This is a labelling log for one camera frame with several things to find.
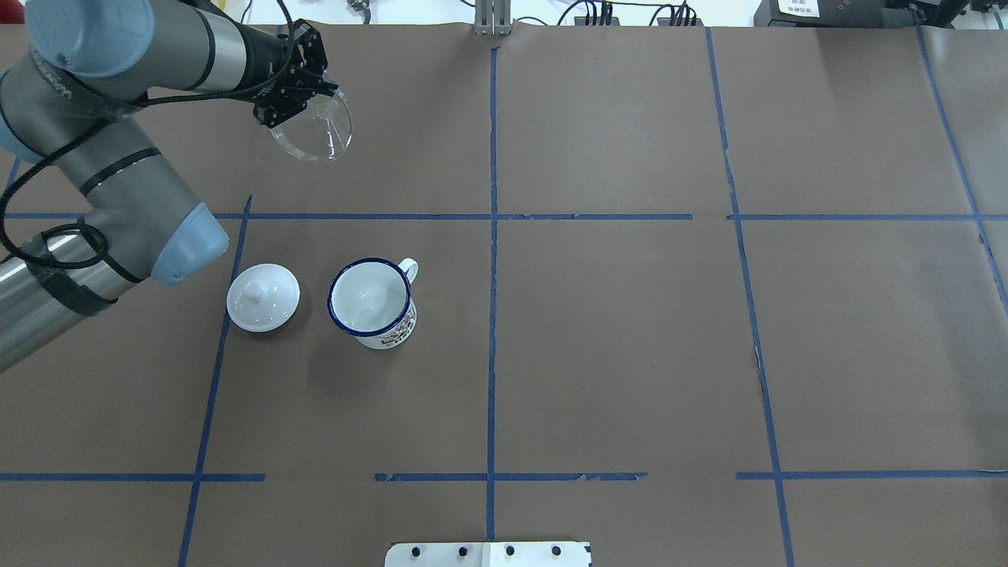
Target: metal clamp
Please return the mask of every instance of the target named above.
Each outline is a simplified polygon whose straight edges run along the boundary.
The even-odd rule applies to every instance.
[[[510,35],[511,0],[475,0],[477,35]]]

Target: red object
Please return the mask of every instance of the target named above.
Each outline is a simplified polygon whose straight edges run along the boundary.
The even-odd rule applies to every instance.
[[[24,23],[24,6],[17,0],[0,0],[0,23]]]

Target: transparent glass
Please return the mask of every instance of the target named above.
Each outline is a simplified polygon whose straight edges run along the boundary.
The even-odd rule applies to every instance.
[[[353,130],[347,97],[337,89],[335,97],[316,95],[300,114],[270,132],[280,147],[301,161],[326,162],[343,155]]]

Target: white lid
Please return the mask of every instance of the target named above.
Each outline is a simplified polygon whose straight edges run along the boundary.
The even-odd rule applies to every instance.
[[[241,272],[231,284],[228,315],[246,331],[272,331],[290,319],[300,297],[297,278],[289,269],[261,263]]]

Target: white metal plate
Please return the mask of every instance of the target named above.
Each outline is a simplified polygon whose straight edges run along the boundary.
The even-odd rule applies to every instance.
[[[591,567],[591,549],[579,542],[396,544],[385,567]]]

